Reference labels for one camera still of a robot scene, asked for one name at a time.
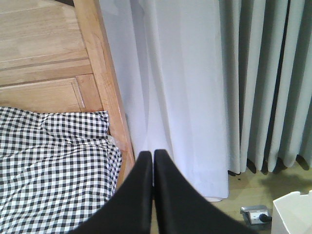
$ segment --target light gray curtain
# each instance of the light gray curtain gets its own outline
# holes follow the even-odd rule
[[[312,1],[220,1],[229,170],[312,166]]]

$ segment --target black cable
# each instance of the black cable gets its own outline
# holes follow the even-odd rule
[[[261,222],[264,222],[264,223],[272,222],[272,217],[271,216],[267,216],[266,214],[259,215],[259,219],[260,219]]]

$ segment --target wooden panel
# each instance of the wooden panel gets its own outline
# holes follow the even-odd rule
[[[1,0],[0,12],[0,69],[48,55],[33,62],[87,57],[73,7],[52,0]]]
[[[86,111],[103,110],[93,74],[76,77]]]
[[[46,113],[85,111],[76,78],[2,87],[0,106]]]
[[[103,108],[108,110],[110,133],[127,152],[123,160],[134,165],[134,156],[119,87],[98,0],[74,0],[77,19],[88,51]]]
[[[50,0],[1,0],[0,14],[53,6]]]
[[[89,73],[92,73],[92,68],[88,59],[30,67],[23,66],[13,70],[0,71],[0,86],[38,80],[74,77]]]
[[[73,51],[68,53],[40,55],[29,58],[18,58],[8,61],[0,61],[0,71],[13,70],[22,66],[43,65],[53,62],[67,62],[88,59],[87,50]]]

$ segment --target electrical outlet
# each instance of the electrical outlet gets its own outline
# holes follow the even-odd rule
[[[265,214],[267,216],[270,216],[268,210],[254,210],[254,211],[248,211],[247,213],[248,213],[248,218],[249,218],[249,221],[250,221],[251,225],[263,224],[264,223],[259,218],[259,216],[261,214]]]

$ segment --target wooden floor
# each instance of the wooden floor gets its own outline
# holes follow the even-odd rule
[[[266,205],[270,212],[273,200],[293,191],[307,194],[312,190],[312,169],[303,160],[291,168],[281,164],[273,173],[256,172],[250,167],[245,173],[229,176],[230,195],[221,202],[213,203],[232,218],[244,223],[240,207]],[[270,234],[270,230],[259,231],[259,234]],[[155,208],[153,207],[151,234],[158,234]]]

